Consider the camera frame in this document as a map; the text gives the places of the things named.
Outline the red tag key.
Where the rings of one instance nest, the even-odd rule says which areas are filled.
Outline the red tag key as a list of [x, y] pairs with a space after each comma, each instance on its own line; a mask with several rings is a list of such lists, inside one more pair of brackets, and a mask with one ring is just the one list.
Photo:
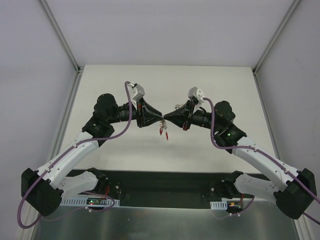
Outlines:
[[169, 134], [168, 134], [168, 131], [167, 131], [167, 127], [166, 126], [163, 126], [161, 125], [159, 127], [159, 134], [162, 136], [164, 135], [165, 136], [165, 139], [168, 141], [169, 140]]

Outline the red handled key organizer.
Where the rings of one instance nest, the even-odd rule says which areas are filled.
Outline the red handled key organizer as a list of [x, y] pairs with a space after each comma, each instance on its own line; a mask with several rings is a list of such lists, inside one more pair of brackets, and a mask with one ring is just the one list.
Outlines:
[[161, 121], [160, 121], [160, 125], [159, 125], [160, 129], [162, 131], [166, 130], [168, 127], [167, 127], [167, 123], [166, 123], [166, 120], [163, 118]]

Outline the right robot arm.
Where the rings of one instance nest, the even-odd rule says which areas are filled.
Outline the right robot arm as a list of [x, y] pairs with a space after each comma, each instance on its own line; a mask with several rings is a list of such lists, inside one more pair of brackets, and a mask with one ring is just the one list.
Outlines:
[[210, 130], [212, 144], [249, 163], [267, 180], [234, 172], [226, 180], [228, 196], [249, 194], [275, 204], [287, 217], [297, 220], [317, 199], [315, 175], [307, 168], [299, 170], [270, 156], [233, 123], [236, 115], [227, 101], [211, 104], [211, 112], [196, 109], [196, 100], [167, 113], [164, 119], [187, 131], [192, 125]]

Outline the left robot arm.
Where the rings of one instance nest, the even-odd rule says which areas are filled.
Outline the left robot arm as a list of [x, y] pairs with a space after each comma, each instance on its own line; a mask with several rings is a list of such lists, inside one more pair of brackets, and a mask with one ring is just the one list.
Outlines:
[[26, 169], [21, 175], [22, 200], [42, 216], [51, 215], [62, 203], [86, 191], [99, 195], [105, 191], [105, 175], [92, 167], [69, 177], [70, 171], [86, 156], [101, 147], [114, 133], [113, 123], [135, 120], [140, 128], [162, 120], [162, 113], [140, 98], [133, 106], [118, 106], [112, 94], [97, 98], [92, 117], [64, 152], [37, 170]]

